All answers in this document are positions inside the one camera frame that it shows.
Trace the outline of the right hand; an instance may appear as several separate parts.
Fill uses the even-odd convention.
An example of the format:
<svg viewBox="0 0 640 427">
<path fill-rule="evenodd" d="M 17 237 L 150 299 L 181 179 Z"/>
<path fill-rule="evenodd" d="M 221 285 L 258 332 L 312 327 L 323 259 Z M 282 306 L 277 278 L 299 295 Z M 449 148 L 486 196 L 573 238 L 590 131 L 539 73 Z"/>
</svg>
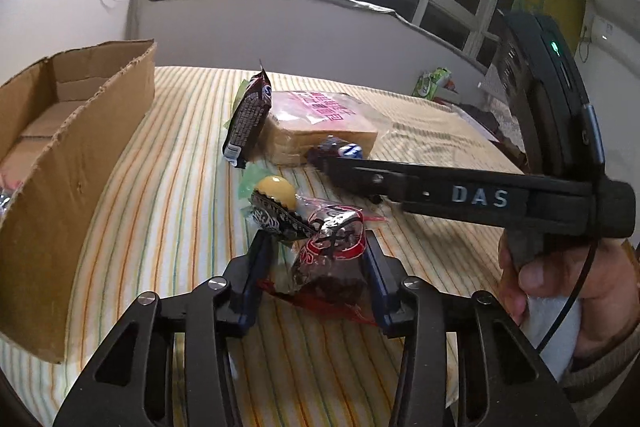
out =
<svg viewBox="0 0 640 427">
<path fill-rule="evenodd" d="M 527 298 L 567 297 L 578 281 L 589 249 L 573 248 L 515 269 L 506 236 L 499 243 L 499 300 L 516 323 Z M 595 360 L 628 338 L 639 324 L 637 270 L 623 243 L 603 239 L 579 294 L 582 325 L 574 357 Z"/>
</svg>

